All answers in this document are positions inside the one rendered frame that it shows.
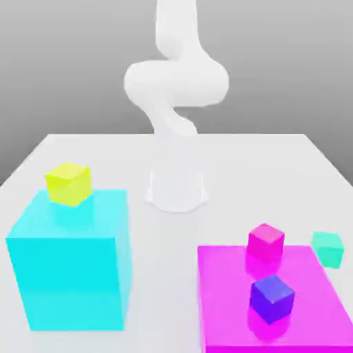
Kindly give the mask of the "small purple cube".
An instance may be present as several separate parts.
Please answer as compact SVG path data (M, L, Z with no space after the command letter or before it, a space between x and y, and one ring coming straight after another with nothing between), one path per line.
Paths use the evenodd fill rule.
M295 291L277 275L271 274L253 282L250 307L267 323L272 324L290 315Z

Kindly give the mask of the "small yellow cube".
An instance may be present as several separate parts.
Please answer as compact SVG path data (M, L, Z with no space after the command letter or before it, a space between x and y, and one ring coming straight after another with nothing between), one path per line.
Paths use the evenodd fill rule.
M90 168L62 163L46 173L46 185L52 202L76 207L92 194Z

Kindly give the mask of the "small pink cube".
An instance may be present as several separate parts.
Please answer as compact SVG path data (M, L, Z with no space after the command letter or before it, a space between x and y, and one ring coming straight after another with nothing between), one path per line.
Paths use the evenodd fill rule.
M248 253L265 263L278 261L283 253L284 239L284 232L262 223L249 233Z

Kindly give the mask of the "large magenta box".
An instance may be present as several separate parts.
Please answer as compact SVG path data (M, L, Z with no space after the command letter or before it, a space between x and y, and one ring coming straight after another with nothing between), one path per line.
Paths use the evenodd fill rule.
M200 245L197 259L202 353L353 353L353 322L311 247L287 245L265 264L244 246ZM267 324L250 290L271 274L295 297L289 316Z

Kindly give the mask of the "large cyan box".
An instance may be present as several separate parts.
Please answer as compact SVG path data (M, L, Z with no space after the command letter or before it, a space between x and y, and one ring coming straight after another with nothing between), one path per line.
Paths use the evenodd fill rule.
M40 190L6 245L31 330L124 329L132 285L125 190L95 190L75 207Z

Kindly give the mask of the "small mint green cube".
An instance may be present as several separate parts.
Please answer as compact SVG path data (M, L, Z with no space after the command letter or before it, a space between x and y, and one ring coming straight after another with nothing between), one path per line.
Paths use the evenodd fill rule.
M333 269L340 268L344 246L337 233L314 232L311 245L323 267Z

